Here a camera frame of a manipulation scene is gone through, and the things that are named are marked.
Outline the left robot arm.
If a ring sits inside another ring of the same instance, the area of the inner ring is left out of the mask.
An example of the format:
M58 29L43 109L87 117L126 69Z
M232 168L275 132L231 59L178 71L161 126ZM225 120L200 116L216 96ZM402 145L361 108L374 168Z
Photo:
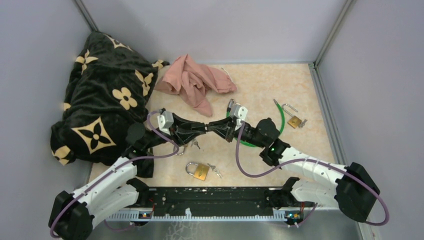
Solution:
M119 210L153 206L149 186L137 178L143 164L175 155L180 147L209 130L205 123L188 121L169 111L157 115L157 128L147 129L140 122L128 128L127 148L105 172L73 192L64 190L56 196L48 222L53 238L85 240ZM173 145L171 153L158 156L150 152L165 143Z

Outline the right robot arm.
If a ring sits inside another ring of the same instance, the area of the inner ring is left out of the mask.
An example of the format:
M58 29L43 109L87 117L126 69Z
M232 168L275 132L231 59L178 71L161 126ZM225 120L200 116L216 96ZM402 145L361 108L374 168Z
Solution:
M389 220L390 214L380 196L381 191L361 164L334 164L301 152L280 139L280 132L270 118L262 119L252 127L240 118L227 117L208 123L204 129L227 142L237 139L236 165L249 178L261 178L278 169L304 176L306 179L296 179L282 191L281 199L287 206L295 206L298 202L335 206L348 218L374 226L382 226ZM259 156L271 168L257 174L245 171L240 162L242 141L262 148ZM380 223L368 221L376 202L384 211L384 220Z

